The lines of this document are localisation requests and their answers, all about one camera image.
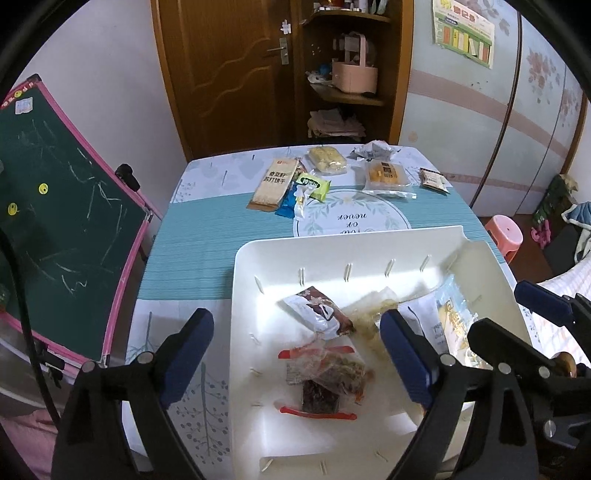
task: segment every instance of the corner shelf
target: corner shelf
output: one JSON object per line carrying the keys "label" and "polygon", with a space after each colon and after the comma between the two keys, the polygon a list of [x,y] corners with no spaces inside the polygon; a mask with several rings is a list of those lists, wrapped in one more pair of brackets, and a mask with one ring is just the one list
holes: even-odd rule
{"label": "corner shelf", "polygon": [[379,98],[368,98],[358,93],[345,93],[341,92],[338,88],[321,85],[319,83],[311,83],[310,86],[318,96],[326,102],[384,106],[384,101]]}
{"label": "corner shelf", "polygon": [[383,15],[372,15],[366,14],[363,12],[353,12],[351,10],[318,10],[314,12],[309,19],[307,19],[303,26],[309,25],[314,21],[314,19],[319,17],[349,17],[349,18],[364,18],[370,21],[376,21],[380,23],[390,23],[391,20],[389,17],[385,17]]}

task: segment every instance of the wrapped food packet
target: wrapped food packet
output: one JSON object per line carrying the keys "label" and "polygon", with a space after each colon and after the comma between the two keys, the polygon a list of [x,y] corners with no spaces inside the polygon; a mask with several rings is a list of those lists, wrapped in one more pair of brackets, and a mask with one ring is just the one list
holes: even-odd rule
{"label": "wrapped food packet", "polygon": [[278,357],[288,361],[288,384],[303,386],[301,410],[285,406],[283,413],[354,420],[345,418],[350,414],[338,412],[340,397],[351,397],[360,404],[374,373],[366,368],[349,339],[345,343],[340,340],[325,342],[317,336],[308,345],[280,352]]}
{"label": "wrapped food packet", "polygon": [[246,207],[263,212],[277,210],[299,163],[297,158],[274,160]]}
{"label": "wrapped food packet", "polygon": [[347,172],[347,160],[335,147],[313,147],[308,156],[321,175],[340,175]]}
{"label": "wrapped food packet", "polygon": [[335,303],[315,287],[309,287],[283,301],[296,312],[304,324],[324,340],[354,332],[351,320]]}
{"label": "wrapped food packet", "polygon": [[305,217],[304,210],[306,203],[310,197],[311,189],[308,185],[295,184],[295,205],[294,205],[294,217],[302,220]]}
{"label": "wrapped food packet", "polygon": [[365,193],[417,198],[402,165],[384,160],[365,163]]}
{"label": "wrapped food packet", "polygon": [[489,368],[468,345],[468,330],[478,316],[469,310],[453,274],[431,293],[401,303],[398,311],[438,354],[450,353],[467,367]]}
{"label": "wrapped food packet", "polygon": [[449,190],[445,186],[445,177],[439,172],[421,168],[420,176],[421,184],[424,187],[428,187],[437,192],[449,193]]}
{"label": "wrapped food packet", "polygon": [[383,140],[373,140],[365,145],[356,147],[352,153],[366,160],[379,158],[380,160],[388,161],[393,153],[398,153],[399,151],[400,147],[392,147]]}
{"label": "wrapped food packet", "polygon": [[379,335],[379,321],[388,310],[398,307],[397,295],[388,287],[373,291],[343,309],[351,319],[357,335],[363,338],[372,351],[381,359],[389,360],[388,351]]}
{"label": "wrapped food packet", "polygon": [[306,203],[310,197],[310,188],[307,185],[293,183],[287,192],[281,206],[275,211],[275,215],[286,218],[304,218]]}
{"label": "wrapped food packet", "polygon": [[302,173],[296,180],[296,183],[300,185],[308,185],[312,189],[310,197],[324,202],[326,194],[330,189],[330,180],[323,180],[318,177],[314,177],[309,173]]}

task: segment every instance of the chalkboard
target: chalkboard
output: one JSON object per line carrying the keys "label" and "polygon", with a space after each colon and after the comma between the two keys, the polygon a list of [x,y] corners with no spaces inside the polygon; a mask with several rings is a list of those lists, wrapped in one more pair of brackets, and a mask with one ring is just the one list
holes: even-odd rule
{"label": "chalkboard", "polygon": [[[0,228],[22,269],[31,327],[53,351],[100,361],[110,351],[147,212],[38,76],[0,106],[0,160]],[[11,291],[3,317],[15,323],[14,287],[1,255],[0,283]]]}

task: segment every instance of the wooden door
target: wooden door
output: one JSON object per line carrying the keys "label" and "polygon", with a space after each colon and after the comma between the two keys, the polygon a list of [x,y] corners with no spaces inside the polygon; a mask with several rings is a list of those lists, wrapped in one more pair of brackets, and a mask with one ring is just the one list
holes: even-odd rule
{"label": "wooden door", "polygon": [[152,0],[152,8],[168,96],[191,158],[294,141],[293,52],[281,29],[291,23],[288,0]]}

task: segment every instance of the pink cloth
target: pink cloth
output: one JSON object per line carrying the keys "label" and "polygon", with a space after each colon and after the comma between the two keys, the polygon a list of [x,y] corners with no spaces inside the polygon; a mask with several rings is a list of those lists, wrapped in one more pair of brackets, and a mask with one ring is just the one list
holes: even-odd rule
{"label": "pink cloth", "polygon": [[22,459],[40,480],[50,480],[57,429],[47,410],[5,419],[0,423]]}

